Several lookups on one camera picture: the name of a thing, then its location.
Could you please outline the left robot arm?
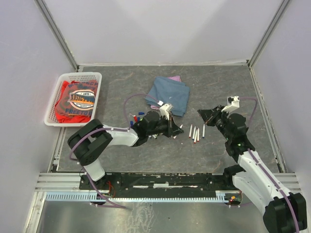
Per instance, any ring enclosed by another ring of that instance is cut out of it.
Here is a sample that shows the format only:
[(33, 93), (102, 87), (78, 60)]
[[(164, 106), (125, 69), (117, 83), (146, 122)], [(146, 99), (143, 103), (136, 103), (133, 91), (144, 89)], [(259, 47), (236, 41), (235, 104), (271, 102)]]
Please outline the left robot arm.
[(173, 117), (160, 116), (158, 112), (148, 111), (130, 128), (109, 127), (98, 119), (91, 120), (68, 139), (68, 146), (77, 162), (90, 177), (90, 183), (96, 189), (103, 189), (107, 184), (105, 170), (99, 161), (102, 152), (111, 146), (138, 147), (153, 135), (164, 135), (168, 138), (184, 133), (176, 125)]

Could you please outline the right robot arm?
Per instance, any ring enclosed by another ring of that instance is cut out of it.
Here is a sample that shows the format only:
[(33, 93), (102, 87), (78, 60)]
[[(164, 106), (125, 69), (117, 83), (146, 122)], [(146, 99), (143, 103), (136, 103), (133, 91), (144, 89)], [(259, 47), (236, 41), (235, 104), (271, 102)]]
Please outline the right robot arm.
[(223, 111), (224, 106), (198, 110), (204, 123), (216, 127), (226, 139), (226, 152), (236, 165), (224, 169), (226, 189), (239, 189), (261, 212), (270, 233), (298, 233), (307, 229), (307, 205), (301, 193), (293, 193), (261, 160), (247, 137), (246, 119)]

